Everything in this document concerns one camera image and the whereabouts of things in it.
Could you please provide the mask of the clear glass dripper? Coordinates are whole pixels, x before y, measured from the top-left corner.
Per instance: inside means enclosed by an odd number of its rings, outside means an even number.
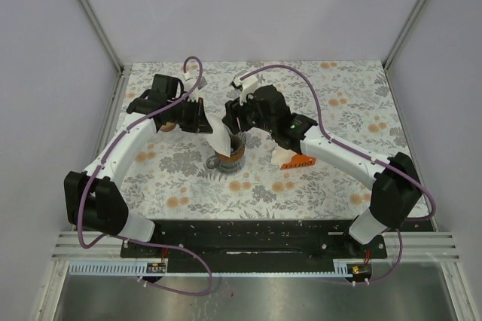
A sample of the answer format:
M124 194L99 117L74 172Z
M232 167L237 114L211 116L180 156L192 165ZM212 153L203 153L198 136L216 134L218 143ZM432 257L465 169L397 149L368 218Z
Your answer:
M217 170L224 174L233 174L239 172L245 164L245 153L238 160L233 163L221 161L215 154L206 160L206 167L210 170Z

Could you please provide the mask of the orange coffee filter box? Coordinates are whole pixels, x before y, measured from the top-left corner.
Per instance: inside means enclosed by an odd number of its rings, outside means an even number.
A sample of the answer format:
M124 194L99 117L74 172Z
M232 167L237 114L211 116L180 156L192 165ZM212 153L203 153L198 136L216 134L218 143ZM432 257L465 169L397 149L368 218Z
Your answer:
M281 170L291 170L301 167L311 167L316 164L316 159L314 157L306 156L305 154L295 154L291 157L290 161L285 162L280 169Z

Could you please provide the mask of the grey plastic dripper cone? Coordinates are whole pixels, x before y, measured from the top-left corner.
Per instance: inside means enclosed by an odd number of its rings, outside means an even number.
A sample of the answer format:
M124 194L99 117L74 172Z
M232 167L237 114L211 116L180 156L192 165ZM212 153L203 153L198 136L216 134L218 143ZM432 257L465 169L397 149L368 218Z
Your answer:
M237 134L230 134L230 156L222 155L218 152L215 152L215 156L219 158L221 161L233 163L238 161L245 153L246 149L246 134L244 132L240 132Z

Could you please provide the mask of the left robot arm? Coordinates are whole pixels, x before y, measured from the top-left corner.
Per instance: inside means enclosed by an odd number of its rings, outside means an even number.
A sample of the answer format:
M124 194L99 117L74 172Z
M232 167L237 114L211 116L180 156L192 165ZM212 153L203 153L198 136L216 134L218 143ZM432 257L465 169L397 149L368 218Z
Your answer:
M186 133L211 134L197 88L203 79L156 74L151 88L127 106L124 122L106 148L82 172L64 179L66 212L79 231L137 240L144 255L161 253L163 238L154 233L152 220L132 213L120 187L138 153L163 125L172 123Z

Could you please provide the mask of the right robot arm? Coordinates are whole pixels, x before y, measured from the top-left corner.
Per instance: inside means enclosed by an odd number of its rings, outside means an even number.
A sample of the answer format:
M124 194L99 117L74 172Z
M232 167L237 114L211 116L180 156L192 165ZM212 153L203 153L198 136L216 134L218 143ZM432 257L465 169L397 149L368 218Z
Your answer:
M355 218L342 240L344 252L353 258L367 252L387 228L399 228L423 195L408 155L370 153L322 132L317 121L292 112L273 85L227 101L223 122L233 133L264 130L281 148L324 161L370 189L369 208Z

